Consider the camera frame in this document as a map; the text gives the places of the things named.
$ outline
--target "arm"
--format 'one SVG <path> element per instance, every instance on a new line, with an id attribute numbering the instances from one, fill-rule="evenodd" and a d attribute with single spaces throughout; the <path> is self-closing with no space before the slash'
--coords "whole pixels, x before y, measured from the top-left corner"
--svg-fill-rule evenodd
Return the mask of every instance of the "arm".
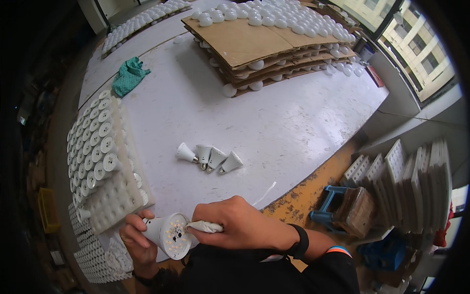
<path id="1" fill-rule="evenodd" d="M 153 219 L 155 216 L 150 210 L 140 211 L 137 215 L 127 215 L 126 225 L 119 229 L 122 241 L 132 258 L 134 273 L 136 276 L 145 279 L 152 279 L 158 273 L 156 262 L 158 247 L 147 240 L 142 232 L 147 230 L 147 226 L 142 218 Z M 135 279 L 135 292 L 137 294 L 150 293 L 150 288 L 142 285 Z"/>
<path id="2" fill-rule="evenodd" d="M 299 242 L 297 231 L 277 219 L 267 217 L 251 206 L 240 196 L 198 204 L 193 214 L 193 222 L 204 220 L 224 226 L 220 233 L 206 233 L 188 228 L 199 242 L 226 249 L 268 248 L 279 251 L 288 250 Z M 325 254 L 335 242 L 327 235 L 306 230 L 309 247 L 304 260 L 310 262 Z"/>

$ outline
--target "red object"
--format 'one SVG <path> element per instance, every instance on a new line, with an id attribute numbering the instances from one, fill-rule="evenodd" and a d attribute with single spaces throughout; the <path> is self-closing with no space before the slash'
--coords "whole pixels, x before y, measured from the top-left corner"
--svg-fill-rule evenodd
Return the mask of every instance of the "red object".
<path id="1" fill-rule="evenodd" d="M 436 232 L 436 236 L 434 237 L 434 245 L 439 246 L 439 247 L 446 247 L 446 234 L 447 230 L 450 227 L 450 219 L 454 217 L 454 212 L 452 211 L 452 201 L 450 202 L 450 212 L 449 212 L 449 217 L 447 218 L 447 224 L 446 228 L 444 230 L 439 229 L 439 231 Z"/>
<path id="2" fill-rule="evenodd" d="M 379 77 L 377 74 L 375 68 L 372 65 L 366 66 L 366 70 L 369 73 L 369 75 L 372 77 L 374 82 L 376 83 L 377 87 L 384 87 L 385 83 L 382 81 L 382 79 Z"/>

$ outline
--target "green cloth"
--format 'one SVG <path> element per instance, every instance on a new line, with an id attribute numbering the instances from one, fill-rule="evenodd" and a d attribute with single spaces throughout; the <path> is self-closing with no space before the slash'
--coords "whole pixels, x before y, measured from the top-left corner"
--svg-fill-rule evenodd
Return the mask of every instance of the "green cloth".
<path id="1" fill-rule="evenodd" d="M 119 97 L 129 93 L 147 74 L 152 72 L 151 70 L 143 70 L 142 63 L 137 57 L 132 57 L 121 65 L 111 85 Z"/>

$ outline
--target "watch strap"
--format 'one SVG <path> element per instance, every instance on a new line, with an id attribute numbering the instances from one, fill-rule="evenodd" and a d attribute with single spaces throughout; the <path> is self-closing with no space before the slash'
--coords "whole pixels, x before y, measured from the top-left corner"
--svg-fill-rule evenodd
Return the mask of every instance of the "watch strap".
<path id="1" fill-rule="evenodd" d="M 296 224 L 288 223 L 288 225 L 296 229 L 298 235 L 300 236 L 300 241 L 292 245 L 292 247 L 289 248 L 286 253 L 287 255 L 292 256 L 294 259 L 303 259 L 309 246 L 307 232 Z"/>
<path id="2" fill-rule="evenodd" d="M 142 278 L 142 277 L 136 276 L 134 271 L 132 271 L 132 275 L 134 276 L 136 280 L 138 280 L 142 285 L 144 285 L 147 288 L 150 288 L 153 285 L 153 279 L 151 278 Z"/>

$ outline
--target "plastic basket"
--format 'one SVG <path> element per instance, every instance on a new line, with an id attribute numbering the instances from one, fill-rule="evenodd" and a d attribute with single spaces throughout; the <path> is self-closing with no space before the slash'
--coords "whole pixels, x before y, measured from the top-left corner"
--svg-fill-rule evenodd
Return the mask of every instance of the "plastic basket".
<path id="1" fill-rule="evenodd" d="M 40 188 L 38 205 L 44 232 L 46 234 L 56 232 L 60 228 L 60 223 L 57 211 L 55 210 L 54 191 Z"/>

